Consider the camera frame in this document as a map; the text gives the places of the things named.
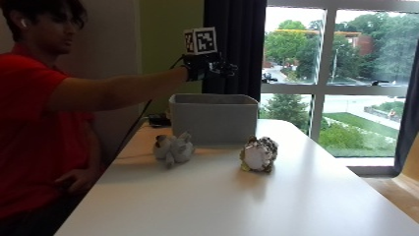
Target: black curtain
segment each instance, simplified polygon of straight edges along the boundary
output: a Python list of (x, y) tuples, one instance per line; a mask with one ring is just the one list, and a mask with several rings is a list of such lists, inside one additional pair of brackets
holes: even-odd
[(235, 77), (204, 81), (204, 93), (245, 94), (261, 100), (266, 0), (207, 0), (205, 27), (215, 27), (217, 48), (239, 66)]
[(417, 46), (414, 67), (411, 71), (410, 84), (406, 94), (401, 131), (398, 134), (395, 148), (394, 169), (398, 172), (402, 171), (406, 157), (411, 145), (414, 143), (418, 131), (419, 131), (419, 43)]

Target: red shirt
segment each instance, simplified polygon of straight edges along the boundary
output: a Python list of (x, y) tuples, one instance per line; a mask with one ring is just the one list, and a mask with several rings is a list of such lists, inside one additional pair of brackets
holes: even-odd
[(86, 113), (46, 112), (48, 98), (68, 78), (16, 44), (0, 54), (0, 219), (62, 196), (54, 181), (87, 168)]

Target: black cord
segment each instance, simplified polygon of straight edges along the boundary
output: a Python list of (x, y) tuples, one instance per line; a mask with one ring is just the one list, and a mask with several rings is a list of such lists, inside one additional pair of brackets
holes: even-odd
[[(175, 64), (172, 65), (171, 69), (173, 69), (173, 68), (176, 67), (176, 65), (179, 64), (179, 62), (180, 62), (183, 59), (184, 59), (184, 55), (183, 55), (183, 56), (180, 57), (180, 59), (175, 62)], [(121, 141), (121, 143), (120, 143), (120, 145), (119, 145), (119, 149), (117, 149), (115, 158), (117, 158), (120, 152), (123, 151), (123, 148), (124, 148), (125, 145), (127, 145), (128, 138), (129, 138), (129, 134), (132, 133), (135, 127), (136, 127), (136, 126), (139, 125), (139, 123), (141, 122), (143, 115), (144, 115), (145, 110), (147, 110), (149, 104), (152, 103), (152, 101), (153, 101), (152, 99), (147, 101), (145, 106), (144, 106), (144, 108), (143, 108), (143, 111), (141, 111), (139, 117), (136, 118), (133, 124), (131, 125), (131, 127), (129, 127), (129, 129), (128, 129), (128, 131), (127, 131), (127, 133), (125, 133), (125, 136), (124, 136), (124, 138), (123, 138), (123, 141)]]

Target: gray plastic bin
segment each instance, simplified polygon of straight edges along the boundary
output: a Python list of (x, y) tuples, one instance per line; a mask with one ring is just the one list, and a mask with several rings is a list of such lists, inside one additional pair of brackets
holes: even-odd
[(188, 131), (195, 145), (247, 144), (256, 135), (258, 101), (241, 94), (175, 94), (173, 135)]

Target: man's arm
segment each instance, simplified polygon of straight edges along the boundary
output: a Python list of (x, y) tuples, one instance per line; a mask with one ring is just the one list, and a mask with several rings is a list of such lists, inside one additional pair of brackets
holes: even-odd
[(102, 147), (91, 123), (86, 122), (84, 130), (90, 146), (88, 168), (71, 170), (55, 181), (70, 194), (87, 193), (103, 174)]
[(67, 78), (51, 95), (47, 110), (119, 109), (171, 94), (187, 79), (185, 67), (144, 76), (119, 76), (98, 81)]

